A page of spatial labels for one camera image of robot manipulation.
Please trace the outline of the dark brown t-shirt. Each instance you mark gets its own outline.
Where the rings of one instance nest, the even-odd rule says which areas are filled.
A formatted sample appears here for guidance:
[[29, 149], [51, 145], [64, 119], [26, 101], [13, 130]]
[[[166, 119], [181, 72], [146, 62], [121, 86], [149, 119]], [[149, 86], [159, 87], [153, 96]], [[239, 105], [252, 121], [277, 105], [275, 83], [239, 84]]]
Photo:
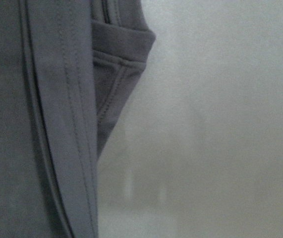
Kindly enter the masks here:
[[138, 0], [0, 0], [0, 238], [98, 236], [98, 158], [154, 40]]

